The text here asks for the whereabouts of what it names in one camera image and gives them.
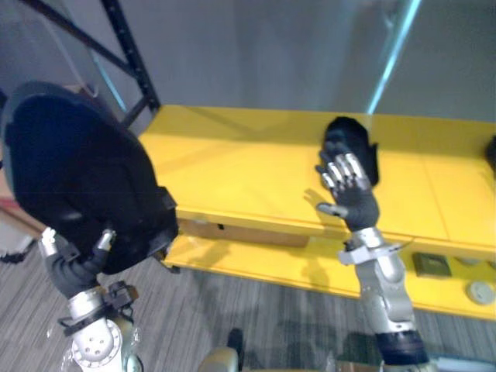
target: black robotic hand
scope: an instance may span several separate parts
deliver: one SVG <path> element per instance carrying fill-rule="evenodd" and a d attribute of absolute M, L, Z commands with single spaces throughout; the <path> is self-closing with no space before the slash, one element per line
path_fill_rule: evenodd
<path fill-rule="evenodd" d="M 46 229 L 41 239 L 41 249 L 50 279 L 67 299 L 82 291 L 99 286 L 97 275 L 102 272 L 115 232 L 105 230 L 93 247 L 93 254 L 84 260 L 66 260 L 60 253 L 70 244 L 52 229 Z"/>
<path fill-rule="evenodd" d="M 323 166 L 315 169 L 336 204 L 320 203 L 317 209 L 342 218 L 352 232 L 374 227 L 379 219 L 379 206 L 357 157 L 344 143 L 333 141 L 325 142 L 319 156 Z"/>

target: yellow table surface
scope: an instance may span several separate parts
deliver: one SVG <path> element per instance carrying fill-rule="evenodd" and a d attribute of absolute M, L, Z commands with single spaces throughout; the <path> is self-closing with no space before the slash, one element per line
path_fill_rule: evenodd
<path fill-rule="evenodd" d="M 306 247 L 281 247 L 180 235 L 164 264 L 357 298 L 360 287 L 353 266 L 345 267 L 337 260 L 342 248 L 339 240 L 326 238 L 311 238 Z M 402 251 L 401 258 L 407 268 L 407 291 L 416 308 L 496 319 L 495 304 L 477 305 L 465 293 L 471 281 L 485 281 L 494 288 L 496 270 L 487 262 L 468 267 L 449 258 L 453 276 L 433 279 L 416 276 L 409 252 Z"/>
<path fill-rule="evenodd" d="M 315 205 L 332 201 L 314 166 L 338 115 L 379 142 L 379 228 L 411 249 L 494 259 L 492 123 L 393 115 L 163 106 L 140 137 L 181 218 L 344 238 Z"/>

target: gray carpet floor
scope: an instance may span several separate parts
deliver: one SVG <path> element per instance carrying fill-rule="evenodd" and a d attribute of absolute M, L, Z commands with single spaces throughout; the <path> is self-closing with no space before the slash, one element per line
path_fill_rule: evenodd
<path fill-rule="evenodd" d="M 246 337 L 246 365 L 322 368 L 337 359 L 379 363 L 358 301 L 193 270 L 172 274 L 153 259 L 113 277 L 136 285 L 135 319 L 146 372 L 195 371 L 223 346 L 229 330 Z M 17 265 L 0 264 L 0 371 L 60 371 L 69 346 L 57 318 L 65 299 L 34 249 Z M 496 362 L 496 324 L 416 312 L 430 353 Z"/>

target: lower shelf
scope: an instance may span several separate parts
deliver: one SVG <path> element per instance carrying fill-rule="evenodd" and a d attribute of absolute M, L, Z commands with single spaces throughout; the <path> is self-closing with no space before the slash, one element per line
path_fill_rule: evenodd
<path fill-rule="evenodd" d="M 359 283 L 353 267 L 345 267 L 337 260 L 342 247 L 338 240 L 314 237 L 307 246 L 286 247 L 183 234 L 176 239 L 163 264 L 357 298 L 360 295 Z M 465 292 L 471 281 L 486 281 L 494 285 L 496 270 L 487 262 L 465 266 L 449 257 L 453 276 L 437 279 L 417 277 L 411 253 L 401 252 L 401 258 L 407 268 L 408 294 L 416 308 L 496 319 L 494 304 L 477 305 Z"/>

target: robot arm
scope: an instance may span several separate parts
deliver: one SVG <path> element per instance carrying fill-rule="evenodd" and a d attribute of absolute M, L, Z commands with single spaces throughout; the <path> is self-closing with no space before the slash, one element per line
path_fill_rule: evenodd
<path fill-rule="evenodd" d="M 327 142 L 320 157 L 324 166 L 316 169 L 336 205 L 321 203 L 317 209 L 342 218 L 352 233 L 339 260 L 355 265 L 360 299 L 384 370 L 436 370 L 415 326 L 412 302 L 405 290 L 405 265 L 398 256 L 400 246 L 386 242 L 376 227 L 379 208 L 366 173 L 342 143 Z"/>
<path fill-rule="evenodd" d="M 121 310 L 138 297 L 136 289 L 117 282 L 107 293 L 97 281 L 114 237 L 112 230 L 104 230 L 93 255 L 84 261 L 67 261 L 60 252 L 69 242 L 50 228 L 40 241 L 50 279 L 69 302 L 71 317 L 60 324 L 73 339 L 72 355 L 84 372 L 122 372 L 129 357 L 133 321 Z"/>

